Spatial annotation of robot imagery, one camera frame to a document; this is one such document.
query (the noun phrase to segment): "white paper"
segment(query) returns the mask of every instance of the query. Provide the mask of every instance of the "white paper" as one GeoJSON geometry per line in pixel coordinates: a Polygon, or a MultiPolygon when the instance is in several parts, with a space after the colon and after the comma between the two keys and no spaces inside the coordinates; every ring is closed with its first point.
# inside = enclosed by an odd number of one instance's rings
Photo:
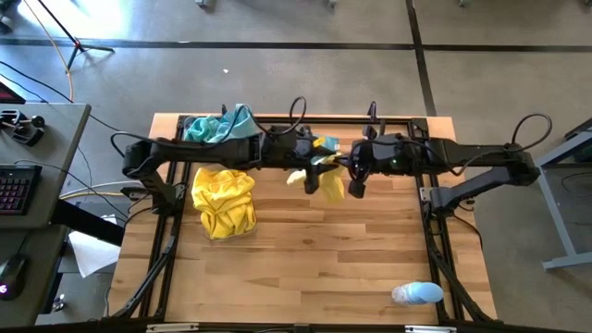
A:
{"type": "MultiPolygon", "coordinates": [[[[115,215],[101,216],[105,221],[116,224],[115,215]]],[[[119,258],[118,246],[109,244],[95,237],[73,231],[69,235],[70,243],[76,255],[78,269],[83,278],[97,270],[115,263],[119,258]]]]}

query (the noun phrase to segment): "wooden table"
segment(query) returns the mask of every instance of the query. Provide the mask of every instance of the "wooden table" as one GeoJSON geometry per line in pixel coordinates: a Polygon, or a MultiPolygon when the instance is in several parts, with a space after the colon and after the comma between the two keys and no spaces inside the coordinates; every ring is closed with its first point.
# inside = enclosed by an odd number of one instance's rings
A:
{"type": "MultiPolygon", "coordinates": [[[[155,114],[150,137],[173,138],[179,114],[155,114]]],[[[454,139],[449,117],[429,117],[430,135],[454,139]]],[[[399,130],[388,126],[387,132],[399,130]]],[[[313,125],[314,133],[340,138],[349,151],[360,125],[313,125]]],[[[192,166],[191,180],[198,166],[192,166]]],[[[179,181],[182,166],[175,180],[179,181]]],[[[159,169],[164,178],[167,165],[159,169]]],[[[433,304],[399,306],[393,287],[429,281],[426,243],[414,178],[373,175],[362,200],[346,195],[328,204],[320,191],[307,195],[286,185],[288,173],[250,171],[256,233],[211,242],[188,196],[168,298],[166,321],[317,324],[436,324],[433,304]]],[[[349,176],[343,173],[347,188],[349,176]]],[[[442,186],[463,181],[439,177],[442,186]]],[[[142,209],[149,200],[138,204],[142,209]]],[[[473,215],[457,214],[474,223],[473,215]]],[[[143,280],[157,216],[142,213],[127,226],[109,295],[119,309],[143,280]]],[[[476,234],[450,218],[457,276],[484,312],[496,317],[476,234]]],[[[161,280],[155,284],[157,303],[161,280]]],[[[450,294],[446,308],[452,314],[450,294]]]]}

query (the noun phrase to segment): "yellow cloth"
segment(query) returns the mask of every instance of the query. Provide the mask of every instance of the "yellow cloth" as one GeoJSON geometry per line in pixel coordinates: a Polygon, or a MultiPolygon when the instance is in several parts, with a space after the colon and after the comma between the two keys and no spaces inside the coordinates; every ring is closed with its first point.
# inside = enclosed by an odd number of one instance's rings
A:
{"type": "Polygon", "coordinates": [[[241,235],[255,227],[254,184],[253,178],[237,170],[197,170],[191,189],[193,207],[202,212],[202,224],[210,239],[241,235]]]}
{"type": "MultiPolygon", "coordinates": [[[[336,155],[325,157],[318,162],[323,164],[330,164],[336,155]]],[[[337,168],[321,174],[318,177],[319,189],[325,194],[325,198],[329,203],[338,203],[345,198],[345,189],[343,187],[343,181],[341,180],[341,173],[345,170],[345,166],[339,165],[337,168]]],[[[288,185],[302,184],[306,179],[306,171],[299,170],[294,171],[288,177],[286,183],[288,185]]]]}

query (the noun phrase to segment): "computer mouse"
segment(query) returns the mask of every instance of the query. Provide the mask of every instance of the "computer mouse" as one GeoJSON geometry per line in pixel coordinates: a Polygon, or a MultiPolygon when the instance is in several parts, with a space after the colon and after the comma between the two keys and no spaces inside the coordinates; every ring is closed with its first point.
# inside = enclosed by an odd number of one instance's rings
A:
{"type": "Polygon", "coordinates": [[[26,255],[17,253],[0,265],[1,301],[12,301],[20,295],[25,287],[25,271],[28,261],[26,255]]]}

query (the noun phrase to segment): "concrete floor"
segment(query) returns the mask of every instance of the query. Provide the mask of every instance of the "concrete floor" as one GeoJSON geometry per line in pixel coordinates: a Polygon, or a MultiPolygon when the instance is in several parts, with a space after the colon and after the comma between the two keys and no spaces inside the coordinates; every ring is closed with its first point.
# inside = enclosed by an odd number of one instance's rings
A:
{"type": "MultiPolygon", "coordinates": [[[[592,13],[578,0],[474,0],[464,9],[454,0],[414,3],[424,43],[592,44],[592,13]]],[[[218,0],[213,11],[202,11],[192,0],[105,0],[100,5],[93,0],[55,0],[48,5],[73,33],[89,38],[413,40],[404,0],[341,0],[335,11],[320,0],[218,0]]],[[[13,11],[17,28],[7,37],[44,38],[24,4],[13,11]]],[[[54,36],[63,36],[47,16],[42,19],[54,36]]],[[[68,90],[51,47],[2,46],[0,58],[62,92],[68,90]]],[[[592,79],[588,65],[592,53],[426,51],[425,58],[438,115],[453,117],[459,142],[507,142],[520,117],[545,112],[553,118],[554,130],[532,150],[539,156],[559,144],[567,130],[592,116],[587,87],[592,79]]],[[[50,101],[60,101],[5,68],[0,72],[50,101]]],[[[96,117],[136,133],[148,132],[154,112],[217,111],[223,103],[244,102],[255,112],[281,113],[288,111],[298,94],[306,96],[309,112],[317,114],[361,114],[372,100],[378,102],[380,115],[426,114],[414,51],[118,48],[113,55],[91,51],[79,56],[73,80],[77,102],[92,105],[96,117]]],[[[520,142],[537,138],[542,125],[533,120],[524,126],[520,142]]],[[[95,183],[124,179],[108,134],[90,121],[80,144],[91,162],[95,183]]],[[[71,172],[87,179],[79,155],[71,172]]],[[[74,182],[67,187],[79,185],[74,182]]],[[[484,194],[475,213],[499,318],[517,325],[589,331],[592,265],[543,271],[542,260],[564,253],[538,185],[484,194]]],[[[108,278],[96,280],[108,284],[108,278]]],[[[77,318],[100,315],[101,297],[94,303],[95,310],[81,309],[77,318]]]]}

